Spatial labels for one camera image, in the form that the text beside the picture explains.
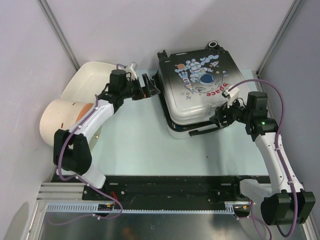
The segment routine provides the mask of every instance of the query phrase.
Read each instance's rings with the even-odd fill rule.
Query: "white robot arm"
[[[69,129],[59,129],[54,134],[54,164],[58,168],[60,165],[62,169],[81,176],[97,189],[104,186],[106,177],[92,164],[88,144],[92,136],[108,118],[117,112],[124,103],[124,99],[140,100],[160,93],[146,74],[142,75],[145,86],[141,87],[134,67],[135,63],[131,63],[125,69],[113,70],[110,83],[96,97],[95,105],[87,114]]]
[[[263,220],[268,225],[288,225],[294,219],[294,199],[297,201],[297,224],[303,224],[314,204],[315,196],[306,192],[298,181],[284,151],[277,122],[268,118],[268,97],[264,92],[248,93],[247,103],[240,105],[239,89],[231,86],[222,93],[228,101],[217,107],[210,120],[219,128],[234,121],[245,124],[245,130],[261,152],[266,165],[271,189],[255,180],[240,181],[240,193],[258,204]]]

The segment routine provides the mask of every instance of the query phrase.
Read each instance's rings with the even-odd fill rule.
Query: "purple wire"
[[[254,225],[256,231],[258,232],[259,236],[262,239],[265,239],[265,237],[263,236],[263,234],[260,232],[259,228],[257,227],[256,220],[258,220],[260,223],[263,223],[263,225],[266,226],[266,229],[268,230],[268,232],[270,234],[269,240],[272,240],[272,234],[271,234],[271,230],[270,230],[269,226],[262,219],[254,216],[254,202],[253,201],[251,201],[251,203],[250,203],[250,209],[251,209],[251,216],[252,216],[253,225]]]
[[[78,126],[76,126],[74,128],[74,130],[69,134],[69,136],[66,138],[66,140],[64,141],[63,145],[62,145],[62,148],[61,148],[61,152],[60,152],[60,155],[59,155],[59,160],[58,160],[58,173],[59,173],[59,177],[62,181],[68,181],[70,179],[72,179],[73,177],[76,176],[76,174],[74,175],[71,175],[69,177],[64,177],[62,175],[62,158],[64,157],[64,153],[65,153],[65,150],[67,148],[67,145],[70,141],[70,139],[72,138],[72,136],[75,134],[75,132],[79,129],[79,125],[82,125],[84,122],[86,122],[96,111],[96,107],[98,107],[98,96],[95,95],[95,106],[93,108],[93,110],[78,124]]]
[[[232,89],[236,88],[237,86],[244,84],[244,83],[248,83],[248,82],[260,82],[260,83],[265,83],[269,86],[271,86],[279,95],[280,100],[281,100],[281,107],[282,107],[282,111],[281,111],[281,118],[280,118],[280,123],[279,123],[279,127],[278,127],[278,131],[275,134],[275,138],[274,138],[274,145],[275,148],[277,149],[276,152],[278,153],[279,159],[281,161],[281,164],[283,166],[284,172],[286,177],[288,178],[288,181],[290,182],[290,188],[291,188],[291,192],[293,194],[293,203],[294,203],[294,210],[293,210],[293,220],[292,220],[292,225],[290,227],[290,230],[287,234],[284,234],[284,232],[281,230],[280,226],[277,225],[277,228],[280,232],[280,234],[285,237],[285,238],[289,238],[291,237],[291,235],[294,233],[295,228],[296,228],[296,224],[297,224],[297,219],[298,219],[298,197],[297,197],[297,192],[295,189],[295,185],[292,183],[292,177],[290,175],[288,166],[285,162],[285,159],[281,153],[281,150],[279,149],[279,135],[281,133],[282,127],[283,127],[283,120],[284,120],[284,116],[285,116],[285,101],[284,101],[284,97],[282,96],[281,92],[279,91],[279,89],[273,85],[272,83],[266,81],[266,80],[262,80],[262,79],[249,79],[249,80],[244,80],[241,81],[237,84],[235,84],[234,86],[232,86],[230,89],[228,89],[228,91],[231,91]]]
[[[95,95],[95,106],[93,108],[93,110],[78,124],[77,127],[75,127],[75,129],[69,134],[69,136],[66,138],[66,140],[64,141],[63,145],[62,145],[62,148],[61,148],[61,152],[60,152],[60,155],[59,155],[59,159],[58,159],[58,174],[59,174],[59,177],[61,180],[63,181],[68,181],[74,177],[76,177],[77,175],[74,174],[74,175],[71,175],[69,177],[64,177],[62,175],[62,159],[63,159],[63,156],[64,156],[64,153],[65,153],[65,150],[67,148],[67,145],[68,145],[68,142],[70,141],[71,137],[75,134],[75,132],[79,129],[79,126],[82,125],[83,123],[85,123],[96,111],[96,107],[98,107],[99,105],[99,101],[98,101],[98,96]],[[104,192],[100,191],[99,189],[95,188],[94,186],[92,186],[91,184],[89,184],[88,182],[86,182],[83,178],[79,177],[78,178],[82,183],[86,184],[87,186],[89,186],[90,188],[92,188],[93,190],[95,190],[97,193],[105,196],[106,198],[108,199],[111,199],[112,201],[116,202],[119,207],[120,207],[120,212],[117,213],[116,215],[114,216],[110,216],[110,217],[107,217],[107,216],[98,216],[98,218],[100,219],[115,219],[117,218],[120,214],[122,214],[124,208],[122,206],[122,204],[115,198],[113,198],[112,196],[109,196],[107,194],[105,194]],[[62,222],[62,223],[53,223],[51,222],[49,219],[48,219],[48,222],[51,224],[51,225],[54,225],[54,226],[63,226],[63,225],[67,225],[69,223],[72,223],[78,219],[81,219],[81,218],[84,218],[84,217],[88,217],[88,216],[92,216],[92,214],[84,214],[84,215],[81,215],[79,217],[76,217],[75,219],[72,219],[70,221],[67,221],[67,222]]]

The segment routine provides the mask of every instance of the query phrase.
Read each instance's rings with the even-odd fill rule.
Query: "purple cable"
[[[73,177],[76,176],[76,174],[74,175],[71,175],[69,177],[64,177],[62,175],[62,158],[64,156],[64,153],[65,153],[65,150],[67,148],[67,145],[70,141],[70,139],[72,138],[72,136],[75,134],[75,132],[79,129],[79,126],[82,125],[84,122],[86,122],[96,111],[96,107],[98,107],[98,96],[95,95],[95,106],[93,108],[93,110],[78,124],[78,126],[76,126],[74,128],[74,130],[69,134],[69,136],[66,138],[66,140],[64,141],[63,145],[62,145],[62,148],[61,148],[61,152],[60,152],[60,155],[59,155],[59,160],[58,160],[58,173],[59,173],[59,177],[62,181],[68,181],[70,179],[72,179]]]
[[[96,111],[96,107],[98,107],[99,105],[99,101],[98,101],[98,96],[95,95],[95,106],[93,108],[93,110],[78,124],[78,126],[69,134],[69,136],[66,138],[65,142],[63,143],[62,145],[62,148],[61,148],[61,152],[60,152],[60,155],[59,155],[59,160],[58,160],[58,174],[59,174],[59,177],[61,180],[63,181],[68,181],[74,177],[76,177],[77,175],[74,174],[74,175],[71,175],[69,177],[64,177],[62,175],[62,158],[64,156],[64,153],[65,153],[65,150],[67,148],[67,145],[68,145],[68,142],[70,141],[71,137],[75,134],[75,132],[79,129],[79,126],[81,126],[83,123],[85,123]],[[93,190],[95,190],[97,193],[105,196],[106,198],[108,199],[111,199],[112,201],[116,202],[119,207],[120,207],[120,212],[117,213],[116,215],[114,216],[110,216],[110,217],[107,217],[107,216],[98,216],[98,219],[114,219],[114,218],[117,218],[120,214],[122,214],[124,208],[122,206],[122,204],[115,198],[113,198],[112,196],[109,196],[107,194],[105,194],[104,192],[100,191],[99,189],[95,188],[94,186],[92,186],[91,184],[89,184],[88,182],[86,182],[84,179],[82,179],[81,177],[78,178],[82,183],[86,184],[87,186],[89,186],[90,188],[92,188]],[[78,219],[81,219],[81,218],[84,218],[84,217],[88,217],[88,216],[92,216],[92,214],[84,214],[84,215],[81,215],[79,217],[76,217],[75,219],[72,219],[70,221],[67,221],[67,222],[62,222],[62,223],[52,223],[49,219],[48,219],[48,222],[51,224],[51,225],[54,225],[54,226],[62,226],[62,225],[66,225],[66,224],[69,224],[69,223],[72,223]]]
[[[285,101],[284,101],[284,98],[281,94],[281,92],[277,89],[277,87],[275,85],[273,85],[272,83],[268,82],[268,81],[265,81],[265,80],[262,80],[262,79],[249,79],[249,80],[244,80],[244,81],[241,81],[237,84],[235,84],[234,86],[232,86],[230,89],[228,89],[228,91],[231,91],[232,89],[236,88],[237,86],[241,85],[241,84],[244,84],[244,83],[248,83],[248,82],[260,82],[260,83],[265,83],[265,84],[268,84],[269,86],[271,86],[279,95],[280,97],[280,100],[281,100],[281,107],[282,107],[282,111],[281,111],[281,118],[280,118],[280,123],[279,123],[279,127],[278,127],[278,131],[276,132],[275,134],[275,138],[274,138],[274,145],[275,145],[275,148],[277,149],[276,152],[278,153],[278,156],[279,156],[279,159],[281,161],[281,164],[283,166],[283,169],[284,169],[284,172],[285,172],[285,175],[286,177],[288,178],[288,181],[290,182],[290,188],[291,188],[291,192],[293,194],[293,203],[294,203],[294,211],[293,211],[293,220],[292,220],[292,225],[290,227],[290,230],[287,234],[284,234],[284,232],[281,230],[280,226],[277,225],[277,228],[280,232],[280,234],[285,237],[285,238],[289,238],[291,237],[291,235],[294,233],[294,230],[296,228],[296,224],[297,224],[297,218],[298,218],[298,197],[297,197],[297,192],[296,192],[296,189],[295,189],[295,185],[292,183],[292,177],[290,175],[290,172],[289,172],[289,169],[288,169],[288,166],[285,162],[285,159],[284,157],[282,156],[282,153],[279,149],[279,135],[281,133],[281,129],[282,129],[282,126],[283,126],[283,120],[284,120],[284,116],[285,116]]]

